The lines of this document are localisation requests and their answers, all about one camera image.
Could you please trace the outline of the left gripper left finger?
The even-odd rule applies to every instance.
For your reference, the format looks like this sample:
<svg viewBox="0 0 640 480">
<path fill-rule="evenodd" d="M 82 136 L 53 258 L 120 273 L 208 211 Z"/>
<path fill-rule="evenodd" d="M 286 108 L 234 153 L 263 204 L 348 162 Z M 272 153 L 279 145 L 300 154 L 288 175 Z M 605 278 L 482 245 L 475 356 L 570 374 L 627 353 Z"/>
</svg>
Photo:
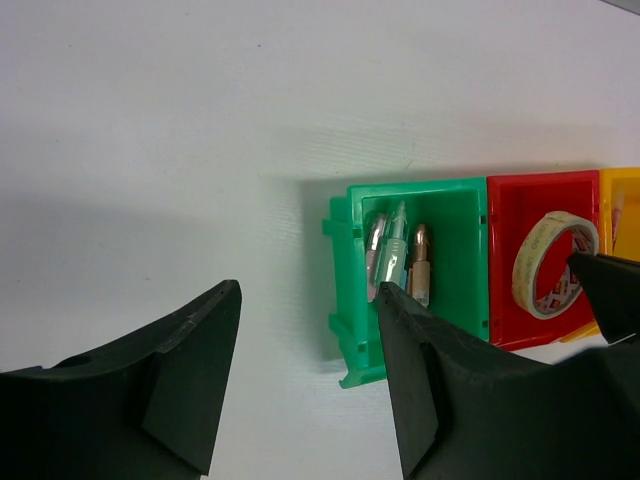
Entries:
<svg viewBox="0 0 640 480">
<path fill-rule="evenodd" d="M 242 293 L 226 280 L 51 368 L 1 376 L 5 479 L 198 479 L 211 468 Z"/>
</svg>

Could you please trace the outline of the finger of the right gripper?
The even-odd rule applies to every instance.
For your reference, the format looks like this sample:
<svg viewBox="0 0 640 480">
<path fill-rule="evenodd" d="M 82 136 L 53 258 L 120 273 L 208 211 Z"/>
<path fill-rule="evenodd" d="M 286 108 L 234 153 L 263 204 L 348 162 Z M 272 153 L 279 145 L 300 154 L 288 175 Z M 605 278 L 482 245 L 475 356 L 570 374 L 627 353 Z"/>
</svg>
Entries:
<svg viewBox="0 0 640 480">
<path fill-rule="evenodd" d="M 576 274 L 609 344 L 639 339 L 639 263 L 604 254 L 574 253 L 568 266 Z"/>
</svg>

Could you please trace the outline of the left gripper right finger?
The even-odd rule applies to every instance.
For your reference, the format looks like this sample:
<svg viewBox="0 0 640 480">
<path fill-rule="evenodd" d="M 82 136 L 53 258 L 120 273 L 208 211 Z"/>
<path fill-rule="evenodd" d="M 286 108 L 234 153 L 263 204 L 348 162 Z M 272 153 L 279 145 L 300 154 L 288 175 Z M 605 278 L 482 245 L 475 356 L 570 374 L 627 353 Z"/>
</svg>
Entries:
<svg viewBox="0 0 640 480">
<path fill-rule="evenodd" d="M 406 479 L 635 479 L 639 347 L 545 364 L 488 344 L 394 284 L 379 329 Z"/>
</svg>

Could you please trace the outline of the red pen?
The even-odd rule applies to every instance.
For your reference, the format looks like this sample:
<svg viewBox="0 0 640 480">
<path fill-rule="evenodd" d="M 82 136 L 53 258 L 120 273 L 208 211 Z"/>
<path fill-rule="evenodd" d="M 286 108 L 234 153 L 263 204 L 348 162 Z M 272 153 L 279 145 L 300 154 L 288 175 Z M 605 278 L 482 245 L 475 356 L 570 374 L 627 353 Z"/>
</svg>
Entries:
<svg viewBox="0 0 640 480">
<path fill-rule="evenodd" d="M 617 190 L 613 195 L 613 203 L 612 203 L 612 240 L 616 241 L 618 235 L 618 229 L 620 225 L 620 218 L 622 215 L 622 210 L 624 208 L 624 200 L 625 193 L 623 190 Z"/>
</svg>

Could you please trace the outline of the green eraser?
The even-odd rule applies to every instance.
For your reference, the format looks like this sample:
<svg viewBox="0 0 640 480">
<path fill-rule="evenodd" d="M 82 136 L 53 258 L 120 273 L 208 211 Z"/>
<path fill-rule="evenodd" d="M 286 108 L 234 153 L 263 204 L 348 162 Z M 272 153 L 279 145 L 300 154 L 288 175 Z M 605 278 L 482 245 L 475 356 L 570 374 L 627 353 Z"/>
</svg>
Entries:
<svg viewBox="0 0 640 480">
<path fill-rule="evenodd" d="M 407 253 L 407 212 L 403 200 L 394 201 L 388 212 L 383 245 L 378 261 L 377 284 L 400 284 Z"/>
</svg>

